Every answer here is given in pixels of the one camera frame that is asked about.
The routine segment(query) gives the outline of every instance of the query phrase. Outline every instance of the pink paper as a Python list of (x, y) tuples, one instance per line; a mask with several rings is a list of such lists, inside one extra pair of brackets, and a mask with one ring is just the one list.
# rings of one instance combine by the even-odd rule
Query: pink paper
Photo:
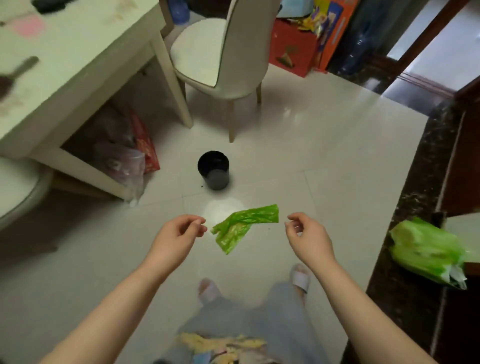
[(45, 29), (45, 24), (43, 23), (42, 18), (35, 14), (13, 20), (10, 23), (10, 26), (15, 32), (26, 38), (36, 36)]

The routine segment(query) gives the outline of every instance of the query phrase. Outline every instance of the slipper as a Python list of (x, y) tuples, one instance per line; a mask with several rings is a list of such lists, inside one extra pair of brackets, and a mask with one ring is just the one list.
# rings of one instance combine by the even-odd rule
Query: slipper
[(198, 284), (198, 291), (200, 291), (200, 287), (207, 282), (208, 282), (207, 288), (205, 288), (205, 290), (198, 295), (198, 299), (200, 300), (200, 303), (202, 304), (202, 306), (207, 305), (208, 303), (214, 301), (218, 297), (222, 297), (222, 293), (216, 286), (215, 282), (213, 282), (209, 278), (204, 278), (200, 281), (200, 283)]
[(308, 286), (310, 284), (310, 274), (308, 273), (303, 273), (299, 272), (299, 268), (301, 267), (302, 270), (308, 271), (307, 267), (304, 266), (303, 264), (296, 264), (292, 267), (292, 270), (290, 271), (290, 282), (302, 290), (305, 291), (305, 293), (308, 292)]

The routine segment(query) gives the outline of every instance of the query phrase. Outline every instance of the hand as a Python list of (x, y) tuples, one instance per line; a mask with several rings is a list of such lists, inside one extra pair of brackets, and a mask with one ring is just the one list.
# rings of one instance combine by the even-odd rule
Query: hand
[(205, 219), (196, 215), (180, 215), (166, 222), (155, 239), (144, 263), (166, 279), (185, 260), (195, 238), (207, 231)]
[(290, 214), (288, 218), (292, 220), (285, 223), (290, 246), (310, 270), (336, 261), (332, 241), (322, 224), (303, 212)]

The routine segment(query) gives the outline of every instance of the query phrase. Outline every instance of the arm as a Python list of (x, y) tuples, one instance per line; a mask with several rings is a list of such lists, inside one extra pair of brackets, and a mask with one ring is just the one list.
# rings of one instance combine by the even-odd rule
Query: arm
[(303, 213), (288, 218), (292, 221), (285, 226), (293, 251), (319, 280), (362, 363), (436, 363), (337, 263), (323, 225)]
[(41, 364), (113, 363), (137, 328), (160, 285), (186, 258), (204, 218), (182, 215), (167, 222), (145, 260)]

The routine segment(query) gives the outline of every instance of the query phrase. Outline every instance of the crumpled green plastic bag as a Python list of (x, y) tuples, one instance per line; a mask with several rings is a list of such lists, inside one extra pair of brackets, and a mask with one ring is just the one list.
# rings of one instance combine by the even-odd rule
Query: crumpled green plastic bag
[(404, 268), (438, 283), (467, 289), (463, 273), (466, 250), (456, 235), (420, 218), (400, 222), (390, 230), (393, 260)]
[(215, 241), (228, 255), (250, 230), (252, 224), (265, 222), (278, 222), (278, 206), (276, 204), (234, 212), (216, 224), (211, 232), (214, 235), (218, 233)]

